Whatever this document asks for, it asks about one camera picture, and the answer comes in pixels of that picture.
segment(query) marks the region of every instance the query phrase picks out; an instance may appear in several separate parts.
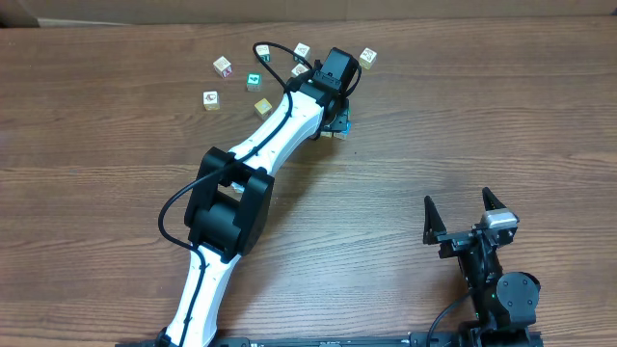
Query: table surface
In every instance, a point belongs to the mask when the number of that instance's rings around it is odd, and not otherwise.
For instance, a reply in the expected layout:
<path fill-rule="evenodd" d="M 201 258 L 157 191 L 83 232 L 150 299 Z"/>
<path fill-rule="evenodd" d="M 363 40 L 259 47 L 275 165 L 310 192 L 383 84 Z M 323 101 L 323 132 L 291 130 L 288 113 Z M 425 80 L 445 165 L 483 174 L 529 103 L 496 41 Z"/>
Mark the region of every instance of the table surface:
<path fill-rule="evenodd" d="M 348 140 L 307 141 L 278 172 L 220 309 L 225 334 L 426 331 L 465 284 L 422 245 L 423 198 L 463 230 L 489 186 L 522 220 L 504 270 L 543 285 L 533 330 L 548 346 L 613 346 L 616 34 L 615 17 L 0 30 L 0 346 L 112 346 L 169 324 L 189 254 L 157 215 L 209 148 L 259 127 L 257 101 L 279 103 L 269 75 L 246 92 L 249 71 L 267 73 L 258 40 L 379 58 Z M 288 76 L 295 63 L 272 56 Z M 208 90 L 221 111 L 203 110 Z M 182 239 L 186 201 L 167 219 Z"/>

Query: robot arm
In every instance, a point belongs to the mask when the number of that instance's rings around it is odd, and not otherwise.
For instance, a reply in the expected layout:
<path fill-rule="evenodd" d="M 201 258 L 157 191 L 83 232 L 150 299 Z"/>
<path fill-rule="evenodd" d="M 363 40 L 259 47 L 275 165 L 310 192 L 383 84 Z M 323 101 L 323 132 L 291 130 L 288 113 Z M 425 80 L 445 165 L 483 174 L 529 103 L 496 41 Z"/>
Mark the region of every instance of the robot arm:
<path fill-rule="evenodd" d="M 322 120 L 324 108 L 317 105 L 316 100 L 300 92 L 291 93 L 293 98 L 293 110 L 291 118 L 287 120 L 277 135 L 264 146 L 257 155 L 248 159 L 245 164 L 252 169 L 263 168 L 273 176 L 287 159 L 289 154 L 306 138 L 313 135 Z M 282 98 L 281 105 L 276 112 L 259 129 L 242 144 L 233 147 L 229 152 L 235 153 L 234 158 L 241 158 L 249 153 L 255 144 L 260 143 L 282 121 L 289 102 L 287 96 Z M 237 190 L 244 190 L 239 183 L 232 183 Z M 195 301 L 195 309 L 184 339 L 184 346 L 207 346 L 217 331 L 216 321 L 219 306 L 223 300 L 223 294 L 227 287 L 231 271 L 240 260 L 237 254 L 229 262 L 225 263 L 219 254 L 204 246 L 199 247 L 199 252 L 206 262 L 205 278 Z M 184 329 L 184 320 L 187 315 L 189 304 L 197 287 L 200 276 L 201 261 L 195 253 L 191 253 L 189 274 L 184 284 L 184 291 L 175 318 L 167 328 L 166 334 L 171 343 L 178 346 Z"/>
<path fill-rule="evenodd" d="M 306 138 L 349 129 L 347 96 L 355 86 L 347 88 L 356 71 L 360 77 L 358 62 L 333 48 L 323 66 L 317 61 L 287 82 L 279 108 L 246 141 L 229 152 L 213 147 L 205 154 L 184 216 L 194 248 L 177 313 L 156 340 L 135 346 L 203 347 L 212 341 L 231 272 L 265 226 L 274 174 Z M 218 190 L 231 184 L 243 192 L 240 200 Z"/>

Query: wire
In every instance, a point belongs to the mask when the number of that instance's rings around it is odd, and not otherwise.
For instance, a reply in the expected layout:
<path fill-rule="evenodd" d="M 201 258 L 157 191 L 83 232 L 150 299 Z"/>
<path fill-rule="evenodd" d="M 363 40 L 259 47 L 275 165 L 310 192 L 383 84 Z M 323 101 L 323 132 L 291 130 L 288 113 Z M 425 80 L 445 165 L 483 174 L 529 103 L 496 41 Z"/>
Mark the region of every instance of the wire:
<path fill-rule="evenodd" d="M 351 93 L 354 92 L 354 90 L 356 89 L 356 86 L 358 86 L 358 82 L 360 82 L 360 77 L 362 77 L 362 67 L 360 66 L 360 64 L 355 58 L 354 58 L 354 64 L 356 64 L 356 68 L 358 69 L 358 77 L 356 77 L 356 83 L 354 83 L 354 85 L 350 89 L 347 90 L 347 93 L 345 93 L 345 97 L 351 95 Z"/>
<path fill-rule="evenodd" d="M 431 336 L 433 336 L 433 333 L 435 332 L 435 329 L 437 328 L 437 325 L 440 324 L 440 321 L 448 314 L 450 313 L 450 311 L 452 311 L 452 309 L 458 307 L 458 305 L 462 304 L 464 300 L 466 300 L 471 294 L 475 293 L 476 289 L 472 289 L 470 291 L 467 292 L 467 294 L 465 294 L 464 296 L 462 296 L 461 298 L 459 298 L 457 301 L 455 301 L 454 303 L 450 304 L 450 306 L 446 307 L 442 313 L 440 313 L 440 315 L 437 316 L 437 318 L 435 318 L 435 321 L 433 322 L 433 324 L 431 325 L 431 329 L 428 330 L 428 334 L 426 335 L 426 347 L 431 347 Z"/>
<path fill-rule="evenodd" d="M 266 62 L 263 59 L 261 59 L 261 57 L 257 53 L 257 47 L 259 45 L 268 45 L 268 46 L 271 46 L 271 47 L 275 47 L 275 48 L 281 49 L 281 50 L 291 54 L 292 56 L 298 58 L 300 60 L 300 62 L 302 62 L 302 64 L 306 65 L 309 69 L 312 69 L 312 65 L 309 62 L 307 62 L 307 60 L 304 57 L 298 55 L 296 52 L 292 51 L 291 49 L 289 49 L 289 48 L 287 48 L 287 47 L 285 47 L 283 45 L 280 45 L 278 43 L 269 42 L 269 41 L 256 42 L 253 45 L 253 53 L 257 57 L 257 60 L 263 65 L 263 67 L 265 67 L 268 70 L 268 72 L 270 72 L 270 74 L 272 74 L 272 76 L 274 78 L 277 79 L 277 81 L 279 81 L 279 83 L 282 85 L 282 87 L 284 89 L 287 87 L 287 85 L 282 81 L 282 79 L 279 77 L 279 75 L 274 70 L 272 70 L 272 68 L 269 67 L 268 64 L 266 64 Z"/>

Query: printed symbol on block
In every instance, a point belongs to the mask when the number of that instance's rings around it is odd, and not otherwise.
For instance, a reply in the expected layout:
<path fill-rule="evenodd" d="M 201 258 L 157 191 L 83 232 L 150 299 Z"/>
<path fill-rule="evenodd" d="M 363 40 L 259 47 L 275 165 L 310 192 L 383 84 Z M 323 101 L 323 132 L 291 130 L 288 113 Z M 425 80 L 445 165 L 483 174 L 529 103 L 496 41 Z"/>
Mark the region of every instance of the printed symbol on block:
<path fill-rule="evenodd" d="M 373 51 L 366 49 L 363 55 L 367 59 L 367 61 L 371 61 L 373 59 L 373 53 Z"/>
<path fill-rule="evenodd" d="M 298 64 L 296 67 L 294 67 L 294 68 L 291 70 L 291 74 L 292 74 L 294 77 L 298 77 L 298 75 L 300 75 L 300 74 L 302 74 L 302 73 L 305 73 L 305 72 L 307 72 L 307 71 L 309 71 L 309 69 L 308 69 L 308 68 L 306 68 L 306 67 L 305 67 L 304 65 L 302 65 L 302 64 Z"/>
<path fill-rule="evenodd" d="M 231 75 L 231 68 L 230 68 L 230 67 L 228 67 L 228 68 L 224 69 L 224 70 L 223 70 L 223 72 L 222 72 L 222 74 L 223 74 L 223 77 L 228 77 L 228 76 L 230 76 L 230 75 Z"/>
<path fill-rule="evenodd" d="M 263 61 L 263 62 L 270 62 L 270 48 L 268 47 L 267 44 L 260 44 L 259 46 L 256 47 L 255 51 L 257 52 L 257 55 L 259 56 L 259 60 Z"/>

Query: cube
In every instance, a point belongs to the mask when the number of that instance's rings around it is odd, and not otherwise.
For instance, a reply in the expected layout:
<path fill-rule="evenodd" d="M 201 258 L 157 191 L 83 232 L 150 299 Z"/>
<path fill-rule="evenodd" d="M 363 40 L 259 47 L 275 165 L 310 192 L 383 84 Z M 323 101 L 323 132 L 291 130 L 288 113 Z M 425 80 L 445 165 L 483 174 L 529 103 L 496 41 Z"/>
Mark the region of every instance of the cube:
<path fill-rule="evenodd" d="M 249 72 L 247 76 L 247 90 L 249 92 L 261 91 L 261 74 L 256 72 Z"/>
<path fill-rule="evenodd" d="M 360 66 L 366 69 L 371 69 L 377 61 L 377 52 L 370 48 L 365 48 L 360 55 Z"/>
<path fill-rule="evenodd" d="M 207 111 L 219 110 L 221 108 L 219 94 L 217 92 L 203 92 L 203 107 Z"/>
<path fill-rule="evenodd" d="M 349 135 L 349 130 L 351 129 L 351 121 L 347 122 L 347 130 L 341 131 L 339 133 L 335 133 L 335 137 L 340 140 L 347 140 L 347 135 Z"/>
<path fill-rule="evenodd" d="M 305 66 L 304 66 L 304 65 L 302 65 L 302 64 L 298 64 L 296 67 L 294 67 L 294 68 L 291 70 L 291 74 L 292 74 L 294 77 L 298 77 L 300 74 L 303 74 L 303 73 L 305 73 L 305 72 L 307 72 L 307 71 L 309 71 L 309 69 L 308 69 L 307 67 L 305 67 Z"/>
<path fill-rule="evenodd" d="M 257 104 L 255 104 L 255 112 L 263 120 L 268 119 L 268 117 L 272 115 L 272 111 L 272 105 L 270 105 L 270 102 L 268 102 L 265 98 L 262 98 Z"/>
<path fill-rule="evenodd" d="M 310 47 L 303 43 L 298 43 L 296 49 L 294 49 L 293 51 L 305 60 L 308 60 L 310 58 Z M 296 62 L 300 62 L 300 59 L 296 58 L 296 56 L 293 56 L 293 60 Z"/>
<path fill-rule="evenodd" d="M 261 58 L 264 62 L 270 63 L 270 47 L 267 44 L 260 44 L 255 48 L 259 58 Z"/>
<path fill-rule="evenodd" d="M 229 77 L 232 74 L 231 63 L 223 56 L 214 62 L 214 69 L 223 78 Z"/>

